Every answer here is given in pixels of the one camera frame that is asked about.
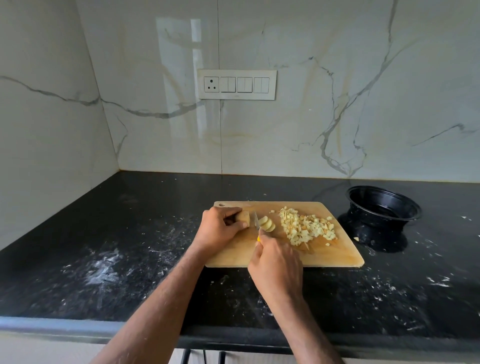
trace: potato slice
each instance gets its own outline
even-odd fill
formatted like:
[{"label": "potato slice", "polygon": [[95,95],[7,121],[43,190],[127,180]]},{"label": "potato slice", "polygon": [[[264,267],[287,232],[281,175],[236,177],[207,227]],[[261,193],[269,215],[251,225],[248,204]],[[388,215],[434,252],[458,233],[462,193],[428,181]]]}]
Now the potato slice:
[{"label": "potato slice", "polygon": [[263,225],[260,225],[260,228],[267,231],[272,226],[272,219],[268,219],[267,222]]},{"label": "potato slice", "polygon": [[250,227],[250,212],[243,210],[239,213],[235,214],[235,221],[245,221],[247,223],[247,227]]},{"label": "potato slice", "polygon": [[260,220],[258,220],[258,225],[259,225],[259,226],[262,226],[262,225],[265,224],[267,221],[268,221],[268,216],[264,216],[264,217],[262,217]]},{"label": "potato slice", "polygon": [[274,223],[272,223],[272,226],[270,226],[270,227],[268,228],[268,230],[265,230],[265,231],[266,231],[266,232],[272,232],[273,230],[275,230],[275,224],[274,224]]}]

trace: white switch plate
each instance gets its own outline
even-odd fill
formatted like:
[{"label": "white switch plate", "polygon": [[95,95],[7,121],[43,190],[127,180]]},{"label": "white switch plate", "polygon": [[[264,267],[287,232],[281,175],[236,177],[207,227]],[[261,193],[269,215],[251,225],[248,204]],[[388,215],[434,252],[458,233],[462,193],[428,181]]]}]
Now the white switch plate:
[{"label": "white switch plate", "polygon": [[[238,86],[235,88],[235,92],[217,92],[219,89],[216,84],[216,90],[214,92],[206,92],[205,85],[210,82],[205,80],[219,80],[220,77],[248,77],[252,81],[255,77],[268,78],[268,92],[258,93],[253,89],[252,84],[251,92],[238,92]],[[220,100],[275,100],[276,89],[276,70],[197,70],[197,85],[198,85],[198,97],[200,99],[220,99]]]}]

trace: left hand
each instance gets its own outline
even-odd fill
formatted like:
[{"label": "left hand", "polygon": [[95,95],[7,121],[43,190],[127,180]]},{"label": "left hand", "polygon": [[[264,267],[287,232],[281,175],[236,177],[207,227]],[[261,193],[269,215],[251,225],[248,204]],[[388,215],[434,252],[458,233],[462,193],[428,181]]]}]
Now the left hand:
[{"label": "left hand", "polygon": [[212,207],[205,210],[192,246],[203,249],[208,257],[214,256],[225,248],[237,232],[247,227],[244,221],[226,223],[228,218],[242,209],[241,207]]}]

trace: power socket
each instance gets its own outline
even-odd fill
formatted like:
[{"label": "power socket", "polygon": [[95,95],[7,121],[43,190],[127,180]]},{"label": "power socket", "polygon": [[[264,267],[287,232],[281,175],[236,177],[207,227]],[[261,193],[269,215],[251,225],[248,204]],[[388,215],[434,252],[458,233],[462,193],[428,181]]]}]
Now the power socket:
[{"label": "power socket", "polygon": [[219,92],[218,77],[204,77],[205,92]]}]

